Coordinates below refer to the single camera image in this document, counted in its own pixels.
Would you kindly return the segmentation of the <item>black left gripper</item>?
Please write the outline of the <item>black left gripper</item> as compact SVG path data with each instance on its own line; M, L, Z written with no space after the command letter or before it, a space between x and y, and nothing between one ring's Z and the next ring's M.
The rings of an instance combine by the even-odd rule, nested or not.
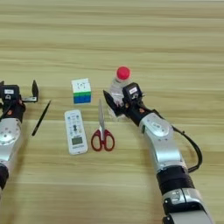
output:
M2 115L0 116L0 121L6 118L15 118L18 119L20 122L23 121L24 112L26 110L26 103L30 102L37 102L39 98L39 88L37 82L33 80L32 83L32 95L33 97L24 98L19 100L12 100L12 101L4 101L0 103L0 109L3 110Z

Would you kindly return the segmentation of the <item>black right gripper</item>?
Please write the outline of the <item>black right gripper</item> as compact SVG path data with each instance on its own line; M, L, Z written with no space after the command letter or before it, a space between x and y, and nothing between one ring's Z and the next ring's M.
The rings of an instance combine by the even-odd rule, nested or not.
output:
M109 107L113 110L116 116L125 115L136 126L138 126L141 120L148 114L153 113L152 109L148 109L144 106L142 98L136 98L132 101L123 98L123 105L117 106L113 97L107 91L103 91L104 98Z

